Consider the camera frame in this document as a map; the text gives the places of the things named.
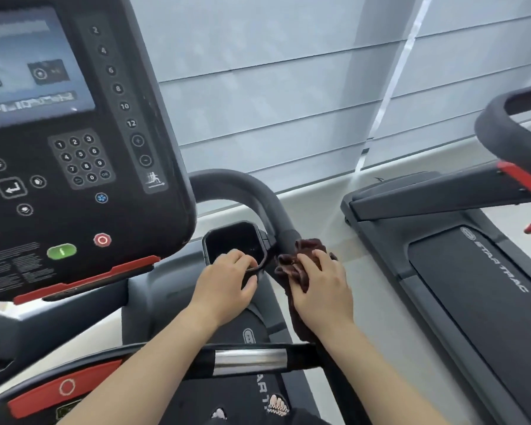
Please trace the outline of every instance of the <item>red trim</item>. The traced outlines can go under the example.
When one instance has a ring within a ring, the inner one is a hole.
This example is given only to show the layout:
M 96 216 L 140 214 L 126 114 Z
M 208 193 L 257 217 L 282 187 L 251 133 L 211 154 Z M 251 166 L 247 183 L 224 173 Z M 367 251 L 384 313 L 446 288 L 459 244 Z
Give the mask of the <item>red trim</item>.
M 113 277 L 118 274 L 122 274 L 128 271 L 131 271 L 131 270 L 136 270 L 136 269 L 148 266 L 148 265 L 155 264 L 156 262 L 160 262 L 160 261 L 161 261 L 161 258 L 156 257 L 155 255 L 136 259 L 135 261 L 116 265 L 115 267 L 112 267 L 111 271 L 99 274 L 98 276 L 89 277 L 87 279 L 79 280 L 73 283 L 58 283 L 57 285 L 47 286 L 45 288 L 41 288 L 33 292 L 28 292 L 22 295 L 18 295 L 17 297 L 14 298 L 14 304 L 18 305 L 18 304 L 27 303 L 28 301 L 37 300 L 43 297 L 47 297 L 49 295 L 53 295 L 55 293 L 67 291 L 68 289 L 76 288 L 77 286 L 86 285 L 87 283 L 98 282 L 99 280 L 106 279 L 108 277 Z
M 499 161 L 498 168 L 513 177 L 531 192 L 531 174 L 527 173 L 527 171 L 519 168 L 516 164 L 508 163 L 506 161 Z
M 122 364 L 122 359 L 85 368 L 52 380 L 8 401 L 12 416 L 22 419 L 91 392 Z

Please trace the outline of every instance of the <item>treadmill console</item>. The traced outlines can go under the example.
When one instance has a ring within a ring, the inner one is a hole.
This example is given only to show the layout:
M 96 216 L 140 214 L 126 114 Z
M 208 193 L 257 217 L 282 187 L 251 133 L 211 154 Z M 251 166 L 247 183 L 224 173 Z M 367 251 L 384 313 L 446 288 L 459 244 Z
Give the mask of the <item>treadmill console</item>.
M 153 264 L 196 221 L 128 0 L 0 0 L 0 301 Z

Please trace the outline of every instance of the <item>brown towel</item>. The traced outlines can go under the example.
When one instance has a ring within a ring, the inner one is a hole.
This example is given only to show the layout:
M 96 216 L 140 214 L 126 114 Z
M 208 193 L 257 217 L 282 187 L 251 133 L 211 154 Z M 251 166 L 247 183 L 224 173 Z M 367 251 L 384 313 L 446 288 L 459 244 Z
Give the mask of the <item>brown towel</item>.
M 277 257 L 277 268 L 275 274 L 278 276 L 278 282 L 285 290 L 289 301 L 289 314 L 291 315 L 291 321 L 293 322 L 293 328 L 301 340 L 304 342 L 318 342 L 317 336 L 304 324 L 301 317 L 295 309 L 293 304 L 293 295 L 291 294 L 291 286 L 289 285 L 289 277 L 295 280 L 303 292 L 309 290 L 309 276 L 304 271 L 303 265 L 299 262 L 297 254 L 301 253 L 311 258 L 317 267 L 320 268 L 319 258 L 315 257 L 312 253 L 315 249 L 320 249 L 326 252 L 327 249 L 323 246 L 322 242 L 318 238 L 310 238 L 308 240 L 297 240 L 295 242 L 297 251 L 295 255 L 279 255 Z M 330 257 L 337 261 L 334 254 L 330 254 Z

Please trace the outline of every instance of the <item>floor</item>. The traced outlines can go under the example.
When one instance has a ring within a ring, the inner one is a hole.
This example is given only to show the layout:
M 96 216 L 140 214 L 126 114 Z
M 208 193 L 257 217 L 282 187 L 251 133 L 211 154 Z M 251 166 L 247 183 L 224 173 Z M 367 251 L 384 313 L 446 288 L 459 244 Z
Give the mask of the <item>floor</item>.
M 357 325 L 404 378 L 417 387 L 453 425 L 493 422 L 480 410 L 472 393 L 452 370 L 448 360 L 445 361 L 440 350 L 429 342 L 354 231 L 344 223 L 339 206 L 347 192 L 376 182 L 376 177 L 391 178 L 423 170 L 448 172 L 491 158 L 477 142 L 467 140 L 281 196 L 303 238 L 321 238 L 344 263 L 353 289 Z M 531 256 L 531 236 L 523 234 L 523 228 L 531 222 L 531 205 L 485 211 L 502 231 Z M 248 208 L 235 207 L 200 218 L 195 237 L 204 235 L 208 229 L 241 219 L 259 222 Z M 276 285 L 274 288 L 286 320 L 290 322 L 285 295 Z M 23 313 L 24 309 L 33 307 L 39 307 L 39 302 L 10 309 L 9 313 Z M 64 361 L 120 343 L 117 312 L 21 373 L 1 390 Z M 321 416 L 333 425 L 342 424 L 340 412 L 322 371 L 307 371 L 307 378 Z

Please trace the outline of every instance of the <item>black cup holder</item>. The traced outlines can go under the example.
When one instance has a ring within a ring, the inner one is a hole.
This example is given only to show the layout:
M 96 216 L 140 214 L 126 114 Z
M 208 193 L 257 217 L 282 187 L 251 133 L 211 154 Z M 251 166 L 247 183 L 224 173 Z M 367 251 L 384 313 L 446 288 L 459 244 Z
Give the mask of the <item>black cup holder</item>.
M 269 244 L 266 246 L 260 229 L 249 221 L 211 229 L 203 237 L 206 265 L 212 264 L 221 254 L 228 253 L 232 249 L 238 249 L 254 257 L 258 263 L 257 267 L 246 271 L 242 286 L 246 285 L 251 276 L 261 272 L 272 257 L 272 251 L 269 249 Z

